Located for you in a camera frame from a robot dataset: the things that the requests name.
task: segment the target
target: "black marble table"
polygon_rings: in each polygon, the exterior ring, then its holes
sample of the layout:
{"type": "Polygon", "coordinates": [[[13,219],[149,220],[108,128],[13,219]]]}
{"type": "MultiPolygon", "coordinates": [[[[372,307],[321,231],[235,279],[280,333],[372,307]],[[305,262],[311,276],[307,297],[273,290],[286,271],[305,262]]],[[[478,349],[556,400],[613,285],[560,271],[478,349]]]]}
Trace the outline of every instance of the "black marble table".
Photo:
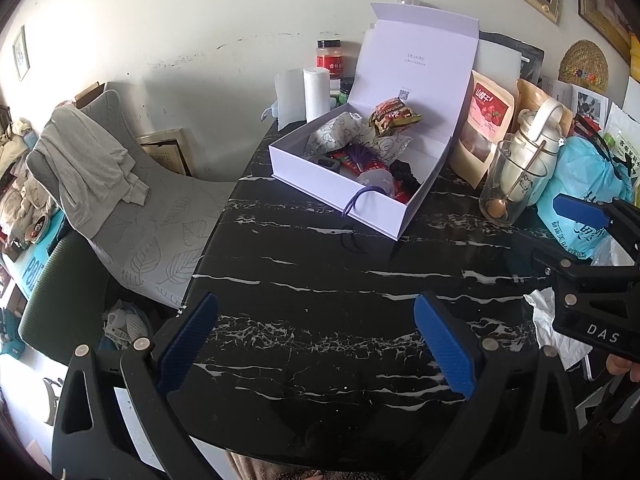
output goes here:
{"type": "MultiPolygon", "coordinates": [[[[416,330],[416,295],[517,351],[536,345],[522,295],[548,283],[449,168],[394,242],[273,179],[268,145],[284,132],[264,137],[191,280],[186,308],[211,291],[220,317],[170,403],[193,436],[241,454],[414,468],[463,402],[416,330]]],[[[531,208],[516,225],[551,238],[531,208]]]]}

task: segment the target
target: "purple tassel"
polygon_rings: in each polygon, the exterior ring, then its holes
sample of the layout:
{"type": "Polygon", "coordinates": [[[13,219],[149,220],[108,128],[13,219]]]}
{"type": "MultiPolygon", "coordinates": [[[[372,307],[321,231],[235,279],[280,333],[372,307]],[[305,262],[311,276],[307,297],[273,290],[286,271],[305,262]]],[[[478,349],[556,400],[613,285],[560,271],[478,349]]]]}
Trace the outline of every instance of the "purple tassel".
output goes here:
{"type": "Polygon", "coordinates": [[[368,146],[362,144],[349,144],[345,151],[349,155],[350,159],[358,167],[360,172],[364,171],[367,163],[372,160],[379,160],[378,154],[368,146]]]}

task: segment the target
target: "gift box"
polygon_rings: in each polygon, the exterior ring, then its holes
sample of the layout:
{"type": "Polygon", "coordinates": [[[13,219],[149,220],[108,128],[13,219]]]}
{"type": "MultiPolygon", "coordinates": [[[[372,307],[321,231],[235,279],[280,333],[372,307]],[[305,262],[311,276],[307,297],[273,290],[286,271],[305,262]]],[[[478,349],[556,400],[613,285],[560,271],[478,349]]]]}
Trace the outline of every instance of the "gift box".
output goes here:
{"type": "Polygon", "coordinates": [[[401,98],[422,115],[421,122],[403,132],[413,140],[399,157],[411,165],[422,185],[407,204],[365,192],[349,213],[398,240],[447,158],[476,56],[478,20],[429,7],[371,7],[378,22],[360,53],[347,103],[276,140],[269,151],[275,178],[343,210],[364,186],[303,158],[309,135],[345,111],[367,121],[376,105],[401,98]]]}

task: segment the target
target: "glass cup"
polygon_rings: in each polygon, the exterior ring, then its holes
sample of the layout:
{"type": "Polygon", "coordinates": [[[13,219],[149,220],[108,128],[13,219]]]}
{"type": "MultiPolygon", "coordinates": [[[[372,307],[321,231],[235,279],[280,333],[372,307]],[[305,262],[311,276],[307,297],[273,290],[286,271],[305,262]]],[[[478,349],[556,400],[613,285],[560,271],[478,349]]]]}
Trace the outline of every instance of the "glass cup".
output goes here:
{"type": "Polygon", "coordinates": [[[517,220],[546,178],[546,166],[540,158],[523,158],[519,156],[522,149],[513,140],[498,142],[480,194],[480,211],[499,226],[510,226],[517,220]]]}

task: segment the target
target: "red label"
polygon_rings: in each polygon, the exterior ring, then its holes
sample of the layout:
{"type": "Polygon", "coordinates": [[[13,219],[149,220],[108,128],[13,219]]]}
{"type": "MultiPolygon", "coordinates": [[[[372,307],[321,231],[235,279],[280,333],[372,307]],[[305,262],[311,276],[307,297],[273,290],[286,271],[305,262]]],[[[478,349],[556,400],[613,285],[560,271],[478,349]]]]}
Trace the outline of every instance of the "red label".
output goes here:
{"type": "Polygon", "coordinates": [[[325,68],[332,76],[342,75],[342,56],[317,56],[316,66],[325,68]]]}
{"type": "Polygon", "coordinates": [[[476,89],[474,90],[474,99],[478,108],[480,108],[480,114],[484,117],[484,120],[493,123],[496,126],[502,124],[502,119],[506,113],[508,106],[500,101],[495,95],[489,92],[480,83],[476,83],[476,89]]]}

